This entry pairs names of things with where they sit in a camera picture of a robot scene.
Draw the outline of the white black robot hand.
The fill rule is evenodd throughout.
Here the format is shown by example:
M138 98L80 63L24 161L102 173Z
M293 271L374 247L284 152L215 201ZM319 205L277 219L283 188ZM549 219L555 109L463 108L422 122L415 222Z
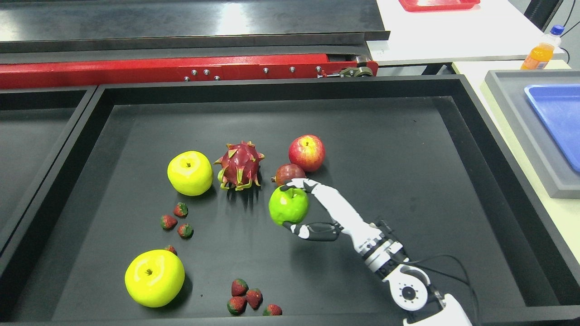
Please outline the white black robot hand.
M383 232L365 223L352 205L333 187L323 185L312 179L291 179L280 187L282 192L290 188L300 188L313 194L331 217L332 223L295 224L284 221L282 225L299 238L310 241L333 241L338 235L351 237L355 251L362 256L375 246L388 243Z

